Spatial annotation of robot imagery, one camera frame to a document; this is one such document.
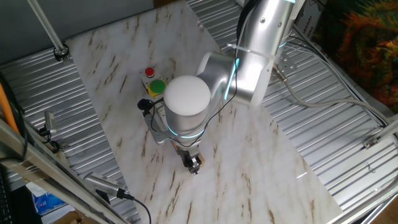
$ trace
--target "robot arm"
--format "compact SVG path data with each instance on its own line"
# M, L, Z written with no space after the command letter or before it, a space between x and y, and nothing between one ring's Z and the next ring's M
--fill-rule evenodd
M220 102L233 98L250 106L261 103L272 68L279 64L283 46L303 3L304 0L296 3L294 0L250 0L239 18L235 55L209 52L195 76L178 77L168 84L160 106L165 111L160 116L165 115L162 121L165 131L154 122L154 114L144 110L154 139L158 143L171 139L192 174L198 174L203 161L198 149L200 137L217 113Z

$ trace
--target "red button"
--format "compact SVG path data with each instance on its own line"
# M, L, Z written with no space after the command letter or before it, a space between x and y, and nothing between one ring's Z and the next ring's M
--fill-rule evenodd
M147 75L147 77L151 78L154 76L155 70L153 68L146 68L145 69L145 74Z

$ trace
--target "colorful fabric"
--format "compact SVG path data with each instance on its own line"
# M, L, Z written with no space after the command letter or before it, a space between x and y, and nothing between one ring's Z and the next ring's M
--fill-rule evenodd
M398 113L398 0L328 0L313 41Z

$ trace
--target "green button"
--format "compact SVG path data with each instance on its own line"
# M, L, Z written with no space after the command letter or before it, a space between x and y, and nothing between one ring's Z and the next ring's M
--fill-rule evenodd
M152 92L156 94L161 94L166 88L166 83L163 80L154 80L150 83L149 88Z

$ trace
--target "marble surface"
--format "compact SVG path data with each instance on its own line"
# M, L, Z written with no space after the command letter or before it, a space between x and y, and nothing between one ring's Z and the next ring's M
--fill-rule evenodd
M214 118L197 176L171 143L154 142L136 106L148 97L138 71L156 65L169 81L193 75L205 52L220 51L185 1L67 44L127 186L153 223L326 223L342 212L262 106L231 103Z

